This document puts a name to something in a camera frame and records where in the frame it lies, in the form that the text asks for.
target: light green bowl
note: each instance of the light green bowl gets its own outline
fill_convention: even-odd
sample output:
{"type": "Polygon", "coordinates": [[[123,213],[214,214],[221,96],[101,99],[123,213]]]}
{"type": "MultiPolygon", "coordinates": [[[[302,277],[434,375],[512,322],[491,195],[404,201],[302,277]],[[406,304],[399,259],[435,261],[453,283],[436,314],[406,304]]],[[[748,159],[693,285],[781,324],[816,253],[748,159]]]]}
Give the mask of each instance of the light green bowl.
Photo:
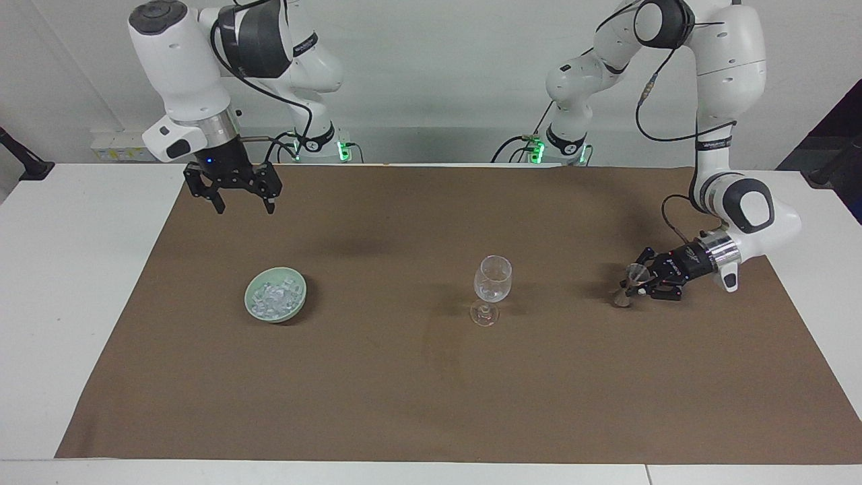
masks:
{"type": "Polygon", "coordinates": [[[248,284],[248,288],[246,288],[246,311],[248,312],[249,315],[251,315],[252,317],[255,317],[256,319],[258,319],[262,322],[267,322],[268,324],[282,324],[282,323],[290,320],[291,318],[294,318],[297,315],[297,313],[299,313],[299,311],[303,309],[303,305],[305,305],[305,295],[307,293],[308,293],[308,288],[305,285],[305,278],[303,278],[303,276],[301,274],[299,274],[299,272],[296,271],[295,269],[291,269],[291,268],[267,269],[263,273],[255,276],[254,279],[252,280],[252,282],[248,284]],[[254,315],[254,313],[252,313],[252,308],[254,307],[254,300],[252,299],[252,296],[254,296],[254,293],[257,292],[266,283],[269,283],[270,285],[280,285],[288,277],[291,277],[294,280],[296,280],[303,288],[303,296],[299,300],[299,305],[297,305],[297,307],[294,308],[292,312],[290,312],[287,315],[284,315],[282,317],[260,318],[256,315],[254,315]]]}

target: wall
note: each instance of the wall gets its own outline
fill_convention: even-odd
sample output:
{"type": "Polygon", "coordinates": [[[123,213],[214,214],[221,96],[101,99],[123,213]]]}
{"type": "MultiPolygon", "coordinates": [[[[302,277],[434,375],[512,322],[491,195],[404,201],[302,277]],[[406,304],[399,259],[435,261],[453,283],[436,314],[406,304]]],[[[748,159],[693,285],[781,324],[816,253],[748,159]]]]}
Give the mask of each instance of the wall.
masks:
{"type": "MultiPolygon", "coordinates": [[[[126,30],[128,13],[139,2],[11,1],[24,22],[4,18],[0,39],[6,46],[21,44],[9,39],[25,39],[32,47],[0,54],[0,119],[18,128],[34,150],[62,161],[91,161],[91,129],[143,130],[158,119],[159,98],[126,30]],[[28,31],[34,24],[35,35],[28,31]]],[[[857,3],[752,3],[765,28],[770,77],[763,99],[740,120],[736,167],[776,167],[859,80],[857,3]]],[[[352,129],[369,161],[410,162],[487,161],[501,141],[532,130],[547,104],[547,70],[583,52],[617,1],[306,4],[322,41],[346,66],[343,89],[327,96],[336,121],[352,129]]],[[[593,98],[595,164],[690,164],[689,143],[652,143],[634,126],[635,102],[664,55],[643,51],[629,68],[627,83],[593,98]]],[[[691,130],[693,66],[691,54],[681,51],[662,74],[644,109],[644,123],[656,134],[691,130]]],[[[246,113],[245,127],[283,125],[278,104],[235,80],[226,83],[235,107],[246,113]]]]}

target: brown table mat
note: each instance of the brown table mat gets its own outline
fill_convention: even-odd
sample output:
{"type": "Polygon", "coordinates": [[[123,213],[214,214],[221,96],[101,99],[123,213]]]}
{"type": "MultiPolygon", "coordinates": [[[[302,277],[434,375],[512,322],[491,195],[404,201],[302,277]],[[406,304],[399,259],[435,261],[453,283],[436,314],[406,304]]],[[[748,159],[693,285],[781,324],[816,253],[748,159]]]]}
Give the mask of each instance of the brown table mat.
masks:
{"type": "MultiPolygon", "coordinates": [[[[57,457],[862,463],[862,423],[764,258],[726,294],[609,294],[690,170],[283,167],[275,216],[180,194],[57,457]],[[507,256],[501,322],[472,277],[507,256]],[[309,281],[292,326],[242,295],[309,281]]],[[[715,227],[684,201],[689,234],[715,227]]]]}

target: wine glass base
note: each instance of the wine glass base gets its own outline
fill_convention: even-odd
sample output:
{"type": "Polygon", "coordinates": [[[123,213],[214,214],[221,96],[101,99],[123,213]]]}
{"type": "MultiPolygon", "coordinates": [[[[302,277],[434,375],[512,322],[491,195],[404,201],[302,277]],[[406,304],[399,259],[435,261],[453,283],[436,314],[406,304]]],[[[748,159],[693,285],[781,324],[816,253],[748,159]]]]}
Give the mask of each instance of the wine glass base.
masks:
{"type": "Polygon", "coordinates": [[[477,299],[470,306],[470,318],[480,327],[490,327],[500,318],[500,309],[493,303],[477,299]]]}

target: ice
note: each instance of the ice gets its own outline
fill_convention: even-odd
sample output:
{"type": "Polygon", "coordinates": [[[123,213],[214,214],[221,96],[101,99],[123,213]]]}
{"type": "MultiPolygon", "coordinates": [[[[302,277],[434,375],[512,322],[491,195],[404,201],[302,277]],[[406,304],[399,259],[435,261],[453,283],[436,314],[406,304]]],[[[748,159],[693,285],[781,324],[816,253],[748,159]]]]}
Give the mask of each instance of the ice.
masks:
{"type": "Polygon", "coordinates": [[[252,295],[252,314],[257,318],[272,320],[286,317],[302,302],[303,287],[291,277],[277,285],[264,283],[252,295]]]}

